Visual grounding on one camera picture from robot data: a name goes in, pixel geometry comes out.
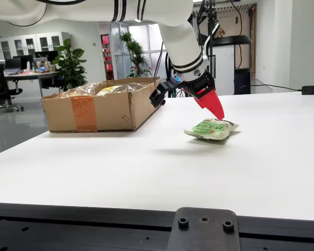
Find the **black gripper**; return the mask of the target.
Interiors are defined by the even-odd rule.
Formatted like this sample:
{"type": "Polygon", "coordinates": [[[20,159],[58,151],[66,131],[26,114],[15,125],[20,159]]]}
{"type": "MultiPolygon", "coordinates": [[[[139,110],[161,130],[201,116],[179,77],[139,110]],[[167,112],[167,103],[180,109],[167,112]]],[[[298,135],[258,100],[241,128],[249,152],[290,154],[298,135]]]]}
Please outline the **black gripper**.
{"type": "Polygon", "coordinates": [[[182,87],[194,97],[201,109],[208,109],[218,120],[225,117],[223,107],[216,94],[215,81],[209,72],[204,72],[193,81],[183,82],[182,87]]]}

